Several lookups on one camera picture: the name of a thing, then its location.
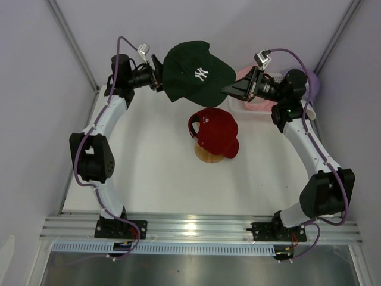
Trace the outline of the dark green NY baseball cap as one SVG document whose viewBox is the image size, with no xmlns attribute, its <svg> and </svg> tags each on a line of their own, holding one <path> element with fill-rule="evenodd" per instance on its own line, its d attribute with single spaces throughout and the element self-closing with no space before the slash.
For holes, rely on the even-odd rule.
<svg viewBox="0 0 381 286">
<path fill-rule="evenodd" d="M 210 53 L 206 41 L 180 43 L 163 62 L 162 85 L 171 102 L 183 98 L 202 107 L 216 107 L 227 97 L 221 90 L 235 80 L 235 71 Z"/>
</svg>

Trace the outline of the red LA baseball cap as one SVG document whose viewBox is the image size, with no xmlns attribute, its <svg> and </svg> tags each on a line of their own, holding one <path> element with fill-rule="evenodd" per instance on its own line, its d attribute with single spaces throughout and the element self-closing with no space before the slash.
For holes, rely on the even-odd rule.
<svg viewBox="0 0 381 286">
<path fill-rule="evenodd" d="M 229 112 L 220 108 L 199 110 L 189 118 L 188 129 L 196 143 L 209 153 L 228 159 L 236 157 L 239 127 Z"/>
</svg>

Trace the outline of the wooden hat stand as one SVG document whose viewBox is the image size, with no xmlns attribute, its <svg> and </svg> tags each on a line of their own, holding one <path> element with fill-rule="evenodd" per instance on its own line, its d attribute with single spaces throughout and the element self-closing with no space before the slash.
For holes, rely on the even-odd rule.
<svg viewBox="0 0 381 286">
<path fill-rule="evenodd" d="M 192 125 L 194 132 L 196 135 L 199 134 L 199 131 L 202 131 L 201 139 L 203 143 L 207 143 L 208 147 L 212 146 L 214 143 L 214 137 L 216 133 L 214 131 L 211 131 L 210 128 L 205 127 L 203 123 L 201 123 L 199 120 L 196 120 L 192 122 Z M 225 156 L 223 154 L 214 154 L 211 153 L 209 149 L 205 148 L 205 145 L 199 144 L 199 139 L 197 136 L 193 137 L 193 140 L 195 141 L 194 145 L 194 152 L 195 155 L 204 163 L 214 164 L 219 163 L 225 159 Z"/>
</svg>

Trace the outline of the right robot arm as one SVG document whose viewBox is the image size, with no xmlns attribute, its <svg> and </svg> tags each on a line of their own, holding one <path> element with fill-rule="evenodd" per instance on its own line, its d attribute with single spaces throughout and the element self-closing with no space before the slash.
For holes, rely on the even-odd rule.
<svg viewBox="0 0 381 286">
<path fill-rule="evenodd" d="M 309 223 L 324 220 L 326 215 L 345 215 L 349 209 L 355 175 L 332 159 L 314 133 L 302 102 L 307 82 L 307 75 L 298 69 L 288 71 L 281 82 L 275 82 L 253 66 L 243 78 L 221 90 L 245 102 L 256 97 L 273 101 L 271 119 L 293 145 L 309 177 L 297 203 L 276 212 L 265 228 L 252 224 L 250 231 L 256 241 L 291 241 Z"/>
</svg>

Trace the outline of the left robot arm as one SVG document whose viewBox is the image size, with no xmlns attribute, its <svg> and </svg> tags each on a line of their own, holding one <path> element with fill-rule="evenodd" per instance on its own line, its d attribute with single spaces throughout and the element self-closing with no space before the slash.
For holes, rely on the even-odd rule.
<svg viewBox="0 0 381 286">
<path fill-rule="evenodd" d="M 118 239 L 125 237 L 135 224 L 127 220 L 125 208 L 114 189 L 115 158 L 108 140 L 132 103 L 135 89 L 144 86 L 156 92 L 163 89 L 163 64 L 155 55 L 135 68 L 131 63 L 132 59 L 126 54 L 112 57 L 104 105 L 91 124 L 69 138 L 74 178 L 80 186 L 92 188 L 101 208 L 97 228 L 107 230 Z"/>
</svg>

